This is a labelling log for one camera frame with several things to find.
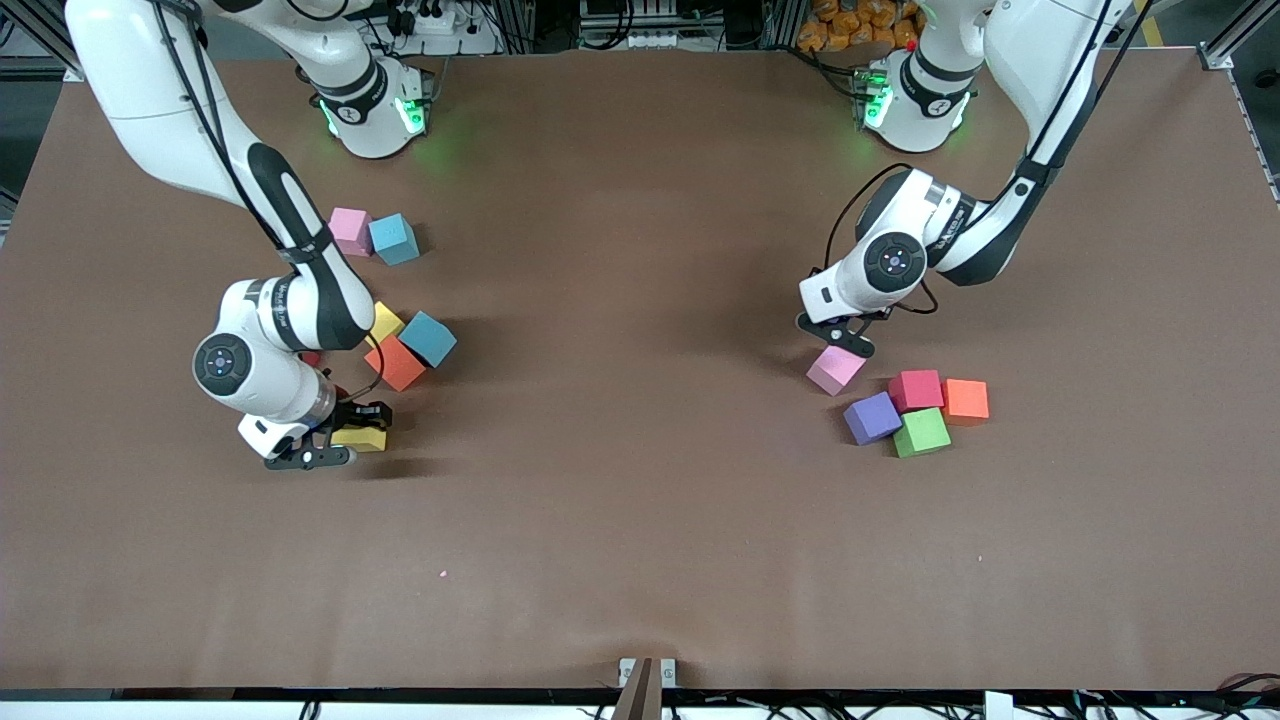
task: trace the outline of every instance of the yellow cube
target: yellow cube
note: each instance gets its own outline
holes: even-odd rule
[[[330,446],[349,447],[356,452],[387,450],[387,430],[378,428],[343,428],[329,436]]]
[[[374,305],[374,329],[369,331],[369,334],[374,336],[378,342],[387,340],[387,336],[396,334],[404,329],[404,322],[396,316],[396,313],[390,311],[390,307],[383,305],[381,302]],[[369,347],[374,346],[374,341],[365,337],[365,342]]]

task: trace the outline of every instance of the cube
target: cube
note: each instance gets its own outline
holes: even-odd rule
[[[404,388],[413,384],[413,380],[426,372],[426,366],[419,363],[417,357],[413,357],[413,354],[404,347],[404,343],[398,337],[389,334],[387,340],[380,342],[380,346],[383,348],[383,359],[387,360],[387,369],[383,370],[383,382],[397,392],[404,392]],[[378,361],[376,347],[365,355],[365,363],[369,363],[375,372],[381,369],[381,364]]]
[[[827,391],[827,395],[840,395],[858,370],[867,364],[865,357],[859,357],[847,350],[828,345],[827,350],[814,360],[805,377],[818,383],[818,387]]]
[[[369,222],[372,217],[364,210],[334,208],[329,215],[329,232],[343,255],[369,258],[374,254],[374,241],[369,234]]]
[[[942,421],[942,410],[927,407],[902,415],[902,428],[893,433],[899,457],[924,455],[951,445],[951,433]]]
[[[329,436],[330,446],[349,447],[357,452],[387,450],[387,430],[380,428],[343,428]]]
[[[421,311],[404,325],[399,338],[406,347],[433,368],[439,368],[444,356],[458,343],[458,338],[453,337],[449,328]]]
[[[888,382],[888,396],[899,413],[942,407],[942,380],[937,370],[902,370]]]
[[[369,331],[369,334],[374,336],[378,342],[385,341],[389,336],[404,329],[404,320],[399,319],[399,315],[392,313],[390,307],[378,302],[374,305],[374,328]],[[365,337],[365,342],[370,347],[374,346],[374,341]]]
[[[845,421],[858,445],[868,445],[893,434],[902,427],[902,418],[887,392],[873,395],[849,406]]]
[[[396,213],[389,218],[379,218],[369,223],[369,233],[374,238],[374,250],[388,265],[399,265],[417,258],[417,240],[404,215]]]
[[[987,383],[947,378],[942,383],[942,419],[948,425],[980,425],[991,418]]]

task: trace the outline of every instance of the purple cube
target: purple cube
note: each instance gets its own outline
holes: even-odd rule
[[[849,386],[858,370],[865,364],[865,357],[829,345],[814,360],[805,377],[818,383],[818,387],[827,391],[827,395],[836,396]]]
[[[893,400],[887,392],[873,395],[849,406],[845,421],[854,432],[858,445],[867,445],[893,434],[902,427],[902,418],[893,407]]]

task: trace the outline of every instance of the magenta cube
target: magenta cube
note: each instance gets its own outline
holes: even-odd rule
[[[893,400],[887,392],[873,395],[849,406],[845,421],[854,432],[858,445],[868,445],[886,438],[902,427],[902,418],[893,407]]]
[[[835,396],[849,387],[850,380],[854,379],[854,375],[865,364],[865,357],[859,357],[847,350],[829,345],[814,360],[813,366],[809,368],[805,377],[818,383],[818,387],[827,391],[827,395]]]
[[[374,254],[374,240],[369,234],[372,218],[364,210],[334,208],[329,218],[329,232],[343,255],[369,258]]]
[[[888,395],[899,413],[942,407],[942,378],[937,370],[902,370],[888,382]]]

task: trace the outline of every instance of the blue cube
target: blue cube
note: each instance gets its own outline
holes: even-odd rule
[[[374,251],[388,265],[399,265],[417,258],[413,228],[408,227],[408,220],[399,213],[369,223],[369,234],[374,240]]]
[[[413,315],[401,331],[399,340],[433,368],[439,368],[444,356],[458,343],[449,328],[426,313]]]
[[[873,395],[849,406],[845,421],[854,432],[858,445],[867,445],[893,434],[902,427],[902,418],[893,407],[893,400],[887,392]]]

